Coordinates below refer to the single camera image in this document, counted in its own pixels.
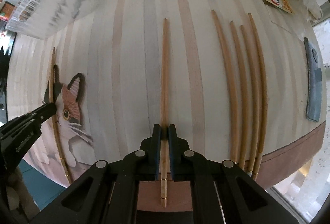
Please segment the cat print table mat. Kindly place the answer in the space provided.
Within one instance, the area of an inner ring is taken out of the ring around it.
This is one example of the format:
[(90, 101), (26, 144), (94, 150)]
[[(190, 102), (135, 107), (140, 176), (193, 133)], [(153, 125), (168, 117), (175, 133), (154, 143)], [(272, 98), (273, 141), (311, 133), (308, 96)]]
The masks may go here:
[(18, 0), (9, 118), (57, 114), (24, 160), (66, 187), (173, 124), (192, 150), (233, 160), (270, 187), (321, 149), (326, 85), (308, 109), (304, 39), (315, 0)]

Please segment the blue grey phone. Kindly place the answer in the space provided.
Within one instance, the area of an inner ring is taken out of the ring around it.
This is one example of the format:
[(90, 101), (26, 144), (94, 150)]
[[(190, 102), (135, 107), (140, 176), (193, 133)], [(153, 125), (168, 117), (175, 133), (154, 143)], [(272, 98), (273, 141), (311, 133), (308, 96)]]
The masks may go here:
[(308, 68), (306, 118), (312, 122), (319, 122), (322, 106), (321, 56), (307, 37), (304, 38), (304, 46)]

